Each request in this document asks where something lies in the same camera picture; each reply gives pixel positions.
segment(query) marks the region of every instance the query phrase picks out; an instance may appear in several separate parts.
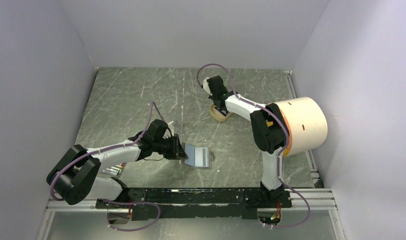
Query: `marble floor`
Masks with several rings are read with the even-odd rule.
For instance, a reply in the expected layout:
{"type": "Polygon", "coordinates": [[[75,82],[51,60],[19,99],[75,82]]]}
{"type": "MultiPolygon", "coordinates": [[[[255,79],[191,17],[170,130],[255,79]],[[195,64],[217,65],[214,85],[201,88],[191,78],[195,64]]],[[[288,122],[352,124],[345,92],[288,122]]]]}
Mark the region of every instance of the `marble floor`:
{"type": "MultiPolygon", "coordinates": [[[[263,175],[262,155],[251,124],[238,115],[225,122],[210,117],[211,100],[198,86],[197,68],[101,67],[83,115],[76,140],[85,148],[112,145],[145,127],[154,100],[167,122],[174,121],[182,142],[209,147],[211,169],[195,169],[177,160],[130,162],[120,179],[129,187],[200,188],[257,187],[263,175]]],[[[280,70],[231,69],[237,91],[259,103],[291,99],[280,70]]],[[[219,68],[203,70],[201,79],[220,75],[219,68]]],[[[314,187],[305,153],[284,159],[284,180],[292,187],[314,187]]]]}

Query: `cylinder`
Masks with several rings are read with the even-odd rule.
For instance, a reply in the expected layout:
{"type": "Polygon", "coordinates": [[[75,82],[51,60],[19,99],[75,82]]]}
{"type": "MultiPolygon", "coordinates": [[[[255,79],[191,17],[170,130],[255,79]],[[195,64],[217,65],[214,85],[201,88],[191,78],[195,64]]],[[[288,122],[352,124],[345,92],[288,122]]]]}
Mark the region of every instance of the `cylinder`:
{"type": "Polygon", "coordinates": [[[275,103],[281,110],[290,132],[290,143],[283,156],[291,156],[322,145],[328,134],[325,115],[309,97],[299,97],[275,103]]]}

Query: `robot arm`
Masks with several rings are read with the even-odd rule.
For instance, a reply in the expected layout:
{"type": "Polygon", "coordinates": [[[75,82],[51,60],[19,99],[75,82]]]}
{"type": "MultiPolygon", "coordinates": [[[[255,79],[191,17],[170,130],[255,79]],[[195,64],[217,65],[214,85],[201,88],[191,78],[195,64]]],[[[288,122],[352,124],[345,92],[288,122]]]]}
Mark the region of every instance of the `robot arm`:
{"type": "Polygon", "coordinates": [[[270,104],[256,103],[240,94],[234,95],[232,91],[227,91],[220,76],[204,79],[202,87],[209,94],[209,99],[213,100],[215,107],[211,109],[217,112],[212,114],[226,117],[235,113],[251,122],[254,142],[263,156],[261,187],[268,191],[280,192],[284,187],[279,181],[283,156],[315,149],[326,138],[328,128],[325,116],[319,106],[308,97],[270,104]],[[256,106],[272,112],[287,131],[289,144],[280,156],[278,153],[285,147],[287,137],[279,122],[256,106]]]}
{"type": "Polygon", "coordinates": [[[74,145],[48,174],[47,183],[50,185],[56,174],[78,157],[86,153],[98,152],[80,160],[65,171],[57,180],[54,189],[69,205],[77,204],[84,198],[115,200],[126,189],[126,186],[117,179],[97,177],[97,174],[104,169],[144,159],[153,152],[170,160],[187,158],[180,144],[179,136],[167,134],[167,131],[169,131],[167,123],[156,119],[134,145],[128,144],[133,143],[141,132],[121,142],[120,144],[124,147],[105,152],[100,152],[100,148],[85,149],[81,145],[74,145]]]}

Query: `glass panel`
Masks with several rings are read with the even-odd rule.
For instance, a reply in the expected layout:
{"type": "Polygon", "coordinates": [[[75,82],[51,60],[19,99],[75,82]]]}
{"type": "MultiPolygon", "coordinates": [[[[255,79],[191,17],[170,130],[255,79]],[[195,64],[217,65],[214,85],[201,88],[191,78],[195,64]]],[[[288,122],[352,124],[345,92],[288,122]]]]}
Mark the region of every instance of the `glass panel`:
{"type": "MultiPolygon", "coordinates": [[[[304,218],[305,211],[283,212],[281,225],[293,224],[304,218]]],[[[119,228],[132,229],[144,226],[149,221],[130,221],[119,228]]],[[[136,232],[120,232],[107,227],[105,213],[58,212],[48,236],[49,240],[116,239],[116,240],[209,240],[234,239],[313,239],[334,240],[329,212],[312,211],[310,219],[303,225],[287,229],[270,229],[258,224],[258,220],[228,218],[181,218],[161,219],[155,225],[136,232]]]]}

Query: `black mounting bar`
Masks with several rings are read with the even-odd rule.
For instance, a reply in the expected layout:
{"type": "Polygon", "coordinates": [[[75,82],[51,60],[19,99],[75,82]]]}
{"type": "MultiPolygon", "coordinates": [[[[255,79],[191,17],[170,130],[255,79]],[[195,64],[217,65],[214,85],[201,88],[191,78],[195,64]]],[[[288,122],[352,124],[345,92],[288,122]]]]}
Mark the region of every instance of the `black mounting bar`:
{"type": "MultiPolygon", "coordinates": [[[[128,198],[132,202],[157,203],[161,208],[160,218],[215,218],[241,217],[258,219],[257,208],[283,208],[292,206],[290,193],[283,190],[275,199],[260,187],[220,188],[129,188],[128,198]]],[[[117,206],[97,200],[97,209],[118,209],[117,206]]],[[[148,205],[132,207],[132,221],[154,219],[157,209],[148,205]]]]}

